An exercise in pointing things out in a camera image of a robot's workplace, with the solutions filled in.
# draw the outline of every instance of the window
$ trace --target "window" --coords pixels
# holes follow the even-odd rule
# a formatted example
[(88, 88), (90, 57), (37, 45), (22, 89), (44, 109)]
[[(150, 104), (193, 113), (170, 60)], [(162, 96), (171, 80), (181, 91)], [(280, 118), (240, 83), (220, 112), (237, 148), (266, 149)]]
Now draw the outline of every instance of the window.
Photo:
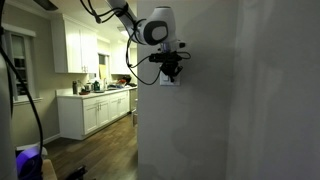
[[(33, 98), (36, 97), (36, 91), (34, 86), (33, 76), (33, 65), (31, 57), (31, 41), (32, 37), (14, 33), (10, 31), (5, 32), (4, 47), (7, 55), (24, 83), (28, 87), (28, 90)], [(12, 88), (13, 88), (13, 99), (14, 102), (28, 101), (26, 91), (22, 88), (21, 83), (16, 78), (13, 71), (10, 73)]]

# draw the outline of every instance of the ceiling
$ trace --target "ceiling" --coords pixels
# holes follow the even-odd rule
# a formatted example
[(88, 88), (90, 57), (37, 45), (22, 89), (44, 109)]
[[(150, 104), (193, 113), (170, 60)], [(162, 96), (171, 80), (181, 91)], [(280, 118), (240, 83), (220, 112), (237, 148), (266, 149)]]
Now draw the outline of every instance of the ceiling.
[[(52, 14), (63, 13), (98, 30), (98, 36), (110, 41), (111, 43), (119, 41), (125, 42), (127, 40), (127, 38), (117, 29), (117, 27), (123, 26), (117, 17), (114, 16), (103, 24), (97, 24), (94, 17), (84, 9), (80, 0), (51, 0), (51, 2), (59, 8), (57, 11), (53, 12), (45, 11), (33, 0), (6, 0), (6, 2), (11, 5), (23, 7), (24, 9), (28, 9), (29, 11), (49, 19)], [(136, 14), (136, 0), (127, 0), (127, 2), (132, 11)], [(91, 4), (98, 14), (102, 14), (110, 10), (109, 5), (105, 0), (91, 0)]]

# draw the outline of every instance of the wall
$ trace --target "wall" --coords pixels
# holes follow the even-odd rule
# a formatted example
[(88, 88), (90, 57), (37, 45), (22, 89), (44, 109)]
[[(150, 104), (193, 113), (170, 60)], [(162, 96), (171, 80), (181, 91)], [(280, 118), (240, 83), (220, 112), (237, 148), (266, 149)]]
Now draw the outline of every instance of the wall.
[[(180, 86), (138, 84), (139, 179), (225, 179), (237, 1), (138, 1), (138, 17), (161, 5), (192, 58), (180, 63)], [(157, 48), (139, 45), (138, 61)], [(158, 69), (145, 61), (139, 77), (152, 82)]]
[(227, 179), (320, 179), (319, 8), (241, 0)]
[[(5, 4), (3, 22), (37, 33), (34, 38), (34, 74), (36, 88), (43, 100), (36, 103), (45, 139), (59, 134), (55, 89), (71, 88), (72, 81), (86, 80), (83, 74), (57, 74), (54, 72), (50, 21)], [(38, 128), (30, 104), (14, 106), (12, 120), (14, 145), (39, 141)]]

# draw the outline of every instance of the lower cabinet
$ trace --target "lower cabinet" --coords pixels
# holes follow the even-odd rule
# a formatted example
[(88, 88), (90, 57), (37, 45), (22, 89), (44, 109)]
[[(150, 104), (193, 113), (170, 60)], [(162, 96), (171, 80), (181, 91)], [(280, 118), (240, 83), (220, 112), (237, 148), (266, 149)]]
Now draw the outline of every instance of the lower cabinet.
[(87, 99), (58, 97), (60, 136), (82, 140), (129, 112), (129, 93)]

